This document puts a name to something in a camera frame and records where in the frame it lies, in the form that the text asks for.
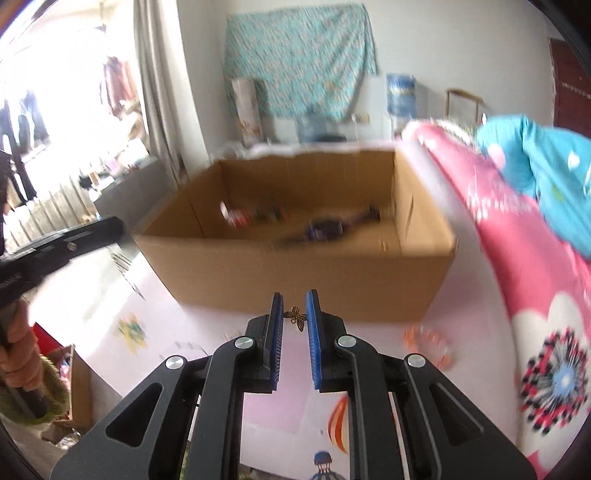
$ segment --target knitted sleeve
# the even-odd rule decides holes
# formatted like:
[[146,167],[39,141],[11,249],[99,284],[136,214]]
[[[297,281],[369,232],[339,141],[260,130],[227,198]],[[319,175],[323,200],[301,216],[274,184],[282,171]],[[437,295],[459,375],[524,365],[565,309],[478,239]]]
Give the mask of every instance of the knitted sleeve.
[[21,425],[40,425],[51,423],[55,418],[64,415],[69,409],[70,394],[61,380],[57,368],[51,361],[41,356],[44,367],[43,394],[47,400],[47,414],[40,419],[31,420],[19,409],[6,387],[0,386],[0,413],[14,423]]

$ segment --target pink fabric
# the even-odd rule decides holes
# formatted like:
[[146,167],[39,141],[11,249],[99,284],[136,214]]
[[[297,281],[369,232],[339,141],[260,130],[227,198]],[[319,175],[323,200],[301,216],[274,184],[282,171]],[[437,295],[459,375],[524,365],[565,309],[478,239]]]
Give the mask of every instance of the pink fabric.
[[[544,339],[555,331],[573,330],[586,355],[591,337],[590,265],[558,240],[535,201],[517,195],[503,181],[497,164],[504,159],[494,151],[489,152],[494,159],[479,155],[427,122],[411,125],[404,138],[419,140],[431,152],[473,215],[512,319],[519,377],[528,375],[528,360],[538,358]],[[586,378],[586,356],[580,364]],[[584,402],[575,402],[572,419],[555,423],[549,433],[532,430],[533,422],[527,419],[531,409],[523,406],[519,447],[540,479],[560,460],[584,422],[586,381],[583,389],[579,398]]]

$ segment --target open cardboard box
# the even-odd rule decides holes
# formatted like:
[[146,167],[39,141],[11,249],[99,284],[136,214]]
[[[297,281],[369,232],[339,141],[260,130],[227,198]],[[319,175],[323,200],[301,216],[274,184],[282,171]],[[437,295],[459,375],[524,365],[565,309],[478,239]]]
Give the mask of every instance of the open cardboard box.
[[[231,208],[281,206],[286,222],[230,227]],[[311,219],[347,218],[369,205],[379,223],[329,244],[290,247]],[[316,288],[326,312],[345,320],[418,321],[443,282],[456,237],[399,152],[306,153],[214,163],[183,187],[136,236],[180,302],[265,313],[273,292],[305,311]]]
[[59,368],[63,358],[70,358],[68,380],[70,382],[70,408],[63,416],[55,419],[53,424],[64,429],[75,429],[86,433],[92,428],[92,395],[90,393],[90,367],[76,352],[74,345],[56,349],[47,354],[47,358]]

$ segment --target small butterfly charm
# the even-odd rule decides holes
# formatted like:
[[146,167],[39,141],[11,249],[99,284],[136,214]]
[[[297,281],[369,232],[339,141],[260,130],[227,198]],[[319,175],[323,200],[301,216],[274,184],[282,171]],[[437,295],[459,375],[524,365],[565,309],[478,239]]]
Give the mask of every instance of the small butterfly charm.
[[304,323],[307,320],[306,314],[300,313],[298,307],[293,307],[289,312],[285,312],[283,316],[289,318],[292,324],[297,325],[299,331],[304,331]]

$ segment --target wooden door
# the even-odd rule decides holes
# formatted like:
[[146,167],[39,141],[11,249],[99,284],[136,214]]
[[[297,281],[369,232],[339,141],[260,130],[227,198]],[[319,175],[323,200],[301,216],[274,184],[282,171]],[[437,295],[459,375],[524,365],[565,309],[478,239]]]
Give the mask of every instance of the wooden door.
[[591,80],[566,42],[550,40],[554,66],[554,126],[591,138]]

